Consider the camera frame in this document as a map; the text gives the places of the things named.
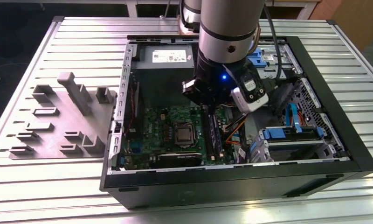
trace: cable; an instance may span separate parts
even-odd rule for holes
[[[0,68],[1,67],[5,67],[5,66],[8,66],[8,65],[29,65],[29,63],[8,63],[8,64],[3,64],[3,65],[0,65]]]
[[[269,10],[268,10],[268,7],[267,7],[265,4],[264,4],[264,12],[265,12],[267,19],[268,19],[268,23],[269,23],[269,27],[271,27],[272,38],[273,38],[273,44],[275,44],[275,50],[276,50],[276,54],[277,54],[277,58],[279,58],[279,70],[277,70],[277,72],[276,72],[276,78],[275,78],[275,81],[277,82],[277,81],[280,80],[280,74],[281,74],[280,46],[279,46],[279,39],[277,39],[277,37],[276,37],[276,32],[275,32],[275,27],[273,27],[273,22],[272,22]]]
[[[227,104],[221,104],[221,106],[225,106],[225,107],[236,107],[236,105],[227,105]]]
[[[164,18],[168,17],[168,9],[169,9],[169,3],[171,3],[171,1],[172,1],[172,0],[168,0],[168,6],[167,6],[167,11],[165,11],[165,13],[164,13]]]
[[[185,17],[184,17],[183,6],[184,6],[184,0],[180,0],[180,19],[181,19],[181,23],[185,25],[187,21],[185,21]]]
[[[248,115],[245,113],[243,113],[240,115],[240,117],[233,121],[231,122],[227,126],[225,126],[225,129],[231,128],[236,123],[241,122],[241,120],[247,117]]]
[[[233,136],[233,134],[236,133],[236,131],[241,128],[241,126],[243,126],[244,122],[247,121],[247,119],[248,119],[248,117],[244,118],[244,120],[240,122],[240,124],[236,126],[235,130],[232,131],[231,135],[228,136],[228,138],[225,140],[227,144],[233,144],[233,141],[229,141],[229,139]]]
[[[249,150],[248,150],[248,143],[247,143],[247,133],[245,133],[245,128],[244,128],[244,124],[240,127],[240,142],[241,142],[241,149],[245,152],[245,157],[244,157],[244,162],[247,162],[247,158],[249,158]]]

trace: aluminum table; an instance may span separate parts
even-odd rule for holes
[[[325,21],[275,21],[279,35],[299,36],[373,155],[373,68],[339,26]],[[271,35],[267,21],[263,34]],[[72,71],[88,89],[117,91],[128,34],[176,35],[160,18],[56,18],[0,119],[0,223],[373,223],[373,174],[292,199],[216,203],[128,211],[99,190],[103,159],[11,160],[8,148],[24,115],[40,107],[36,84],[55,89]]]

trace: robotic arm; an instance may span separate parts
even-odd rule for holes
[[[233,98],[249,113],[268,102],[257,70],[247,54],[265,0],[203,0],[195,80],[184,95],[216,107]]]

